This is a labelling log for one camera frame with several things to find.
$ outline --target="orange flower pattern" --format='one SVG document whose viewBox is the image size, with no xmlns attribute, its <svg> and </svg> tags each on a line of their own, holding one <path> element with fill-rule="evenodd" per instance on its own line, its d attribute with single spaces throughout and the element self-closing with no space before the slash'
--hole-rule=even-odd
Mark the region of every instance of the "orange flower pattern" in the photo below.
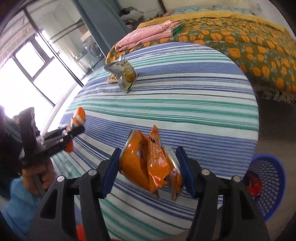
<svg viewBox="0 0 296 241">
<path fill-rule="evenodd" d="M 172 38 L 158 39 L 123 52 L 114 47 L 106 63 L 120 55 L 168 42 L 207 45 L 228 56 L 247 76 L 253 86 L 264 86 L 295 95 L 296 41 L 267 25 L 231 18 L 193 18 L 181 20 L 182 29 Z"/>
</svg>

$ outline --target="round table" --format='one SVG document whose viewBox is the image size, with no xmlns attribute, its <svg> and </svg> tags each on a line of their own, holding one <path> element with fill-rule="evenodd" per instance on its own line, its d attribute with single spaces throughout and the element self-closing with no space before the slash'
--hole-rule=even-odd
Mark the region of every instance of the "round table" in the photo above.
<svg viewBox="0 0 296 241">
<path fill-rule="evenodd" d="M 139 73 L 128 94 L 101 69 L 83 87 L 66 111 L 86 111 L 85 133 L 74 139 L 74 151 L 55 155 L 58 174 L 79 177 L 123 148 L 131 128 L 149 134 L 155 124 L 164 145 L 183 146 L 217 176 L 243 177 L 258 139 L 258 107 L 249 81 L 222 53 L 191 43 L 154 45 L 125 56 Z M 111 193 L 100 200 L 111 238 L 159 240 L 188 229 L 197 200 L 184 193 L 160 199 L 117 175 Z"/>
</svg>

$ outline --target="silver screw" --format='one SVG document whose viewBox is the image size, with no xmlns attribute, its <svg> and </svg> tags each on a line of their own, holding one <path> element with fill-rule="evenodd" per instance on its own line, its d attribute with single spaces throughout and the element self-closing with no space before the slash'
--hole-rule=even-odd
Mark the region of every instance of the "silver screw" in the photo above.
<svg viewBox="0 0 296 241">
<path fill-rule="evenodd" d="M 89 175 L 90 176 L 93 176 L 95 174 L 96 174 L 96 170 L 94 170 L 94 169 L 89 170 Z"/>
<path fill-rule="evenodd" d="M 210 174 L 210 171 L 208 169 L 202 169 L 202 174 L 207 176 Z"/>
<path fill-rule="evenodd" d="M 233 180 L 235 180 L 236 182 L 240 182 L 241 181 L 241 178 L 239 176 L 234 176 L 233 177 Z"/>
<path fill-rule="evenodd" d="M 60 183 L 62 182 L 63 180 L 65 180 L 65 177 L 64 176 L 58 176 L 57 177 L 57 181 Z"/>
</svg>

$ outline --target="person's arm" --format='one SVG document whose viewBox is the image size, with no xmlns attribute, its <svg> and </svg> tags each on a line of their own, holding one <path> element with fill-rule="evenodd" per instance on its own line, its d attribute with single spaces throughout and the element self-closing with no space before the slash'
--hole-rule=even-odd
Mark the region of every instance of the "person's arm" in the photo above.
<svg viewBox="0 0 296 241">
<path fill-rule="evenodd" d="M 41 197 L 32 177 L 36 174 L 42 174 L 42 187 L 47 190 L 54 181 L 52 162 L 49 161 L 47 165 L 23 169 L 22 177 L 12 180 L 10 186 L 11 199 L 2 212 L 10 228 L 24 240 L 41 202 Z"/>
</svg>

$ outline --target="pink striped cloth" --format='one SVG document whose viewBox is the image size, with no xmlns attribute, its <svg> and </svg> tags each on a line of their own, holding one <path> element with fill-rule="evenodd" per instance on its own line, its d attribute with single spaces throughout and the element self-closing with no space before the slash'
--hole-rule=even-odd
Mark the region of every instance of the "pink striped cloth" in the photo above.
<svg viewBox="0 0 296 241">
<path fill-rule="evenodd" d="M 115 51 L 120 52 L 132 49 L 133 47 L 156 39 L 171 38 L 173 36 L 173 30 L 179 25 L 179 22 L 173 23 L 171 20 L 168 20 L 161 24 L 136 29 L 115 45 Z"/>
</svg>

